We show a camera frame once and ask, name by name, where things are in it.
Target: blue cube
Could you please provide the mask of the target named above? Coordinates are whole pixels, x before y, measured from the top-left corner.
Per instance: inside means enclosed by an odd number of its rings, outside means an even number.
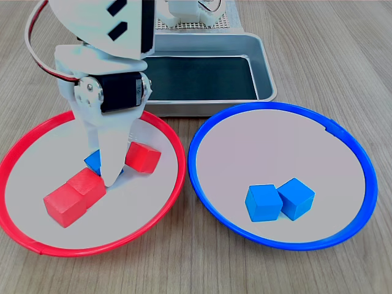
[[[85,159],[85,163],[88,168],[90,168],[94,173],[100,176],[100,152],[99,149],[92,153],[89,157]]]
[[[295,221],[312,208],[315,192],[293,178],[277,189],[283,201],[282,212]]]
[[[283,202],[274,185],[250,186],[245,205],[252,222],[276,221]]]

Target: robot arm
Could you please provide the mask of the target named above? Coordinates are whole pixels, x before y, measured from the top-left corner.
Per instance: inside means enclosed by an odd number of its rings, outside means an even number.
[[[34,23],[48,3],[60,22],[84,41],[56,47],[56,70],[46,66],[30,44]],[[44,0],[26,27],[32,57],[58,79],[61,95],[86,131],[90,153],[100,150],[107,187],[124,167],[130,128],[152,92],[143,58],[154,53],[154,27],[153,0]]]

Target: blue plate rim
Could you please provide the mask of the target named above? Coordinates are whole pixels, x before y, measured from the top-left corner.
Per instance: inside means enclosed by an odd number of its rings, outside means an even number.
[[[257,235],[251,234],[248,231],[239,228],[238,226],[236,226],[235,224],[227,220],[223,215],[221,215],[215,209],[215,207],[208,201],[198,181],[197,169],[196,169],[196,156],[200,143],[202,142],[205,135],[216,124],[218,124],[222,120],[230,116],[236,115],[238,113],[243,113],[252,110],[259,110],[259,109],[282,110],[282,111],[296,113],[298,115],[302,115],[309,119],[312,119],[318,122],[319,124],[325,126],[326,131],[328,131],[329,133],[331,133],[332,135],[340,139],[340,141],[345,143],[356,155],[356,158],[359,160],[364,173],[365,196],[358,214],[351,221],[351,223],[349,223],[348,226],[346,226],[344,229],[325,239],[312,241],[312,242],[285,243],[280,241],[273,241],[270,239],[262,238]],[[262,101],[248,102],[245,104],[232,106],[210,117],[210,119],[208,119],[199,128],[199,130],[194,135],[192,142],[190,143],[189,152],[188,152],[188,172],[189,172],[190,181],[200,201],[202,201],[204,206],[210,211],[210,213],[216,219],[219,220],[219,222],[224,224],[229,229],[233,230],[235,233],[251,241],[269,247],[274,247],[277,249],[283,249],[289,251],[312,251],[318,249],[325,249],[340,244],[344,241],[347,241],[348,239],[356,235],[367,224],[367,222],[373,215],[377,203],[378,185],[377,185],[377,177],[375,174],[375,170],[369,156],[366,154],[365,150],[357,142],[357,140],[332,119],[329,119],[326,116],[323,116],[320,113],[316,113],[307,108],[303,108],[300,106],[291,105],[283,102],[262,102]]]

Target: toy block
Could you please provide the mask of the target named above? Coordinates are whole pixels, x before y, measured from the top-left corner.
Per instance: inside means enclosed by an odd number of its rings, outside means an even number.
[[[84,168],[67,182],[86,199],[89,209],[106,194],[104,180],[89,168]]]
[[[245,204],[252,222],[276,221],[283,205],[274,185],[250,186]]]
[[[100,152],[99,149],[92,153],[89,157],[85,159],[86,165],[97,175],[101,176],[100,174]]]
[[[277,192],[283,201],[282,212],[292,221],[312,208],[315,192],[296,178],[282,185]]]
[[[139,173],[153,173],[159,159],[160,152],[158,150],[146,144],[132,142],[128,149],[125,164]]]
[[[86,199],[69,184],[64,184],[47,195],[43,202],[48,214],[64,228],[87,211]]]

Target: wooden table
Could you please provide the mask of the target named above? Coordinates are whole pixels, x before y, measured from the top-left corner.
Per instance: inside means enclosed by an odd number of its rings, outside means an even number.
[[[0,157],[32,127],[68,110],[28,54],[33,1],[0,1]],[[377,171],[379,200],[354,238],[317,252],[263,247],[229,231],[189,178],[176,205],[140,239],[87,258],[34,254],[0,231],[0,293],[392,293],[392,2],[240,1],[245,31],[265,44],[277,101],[344,126]],[[33,44],[53,65],[77,43],[47,9]],[[187,151],[203,119],[167,119]]]

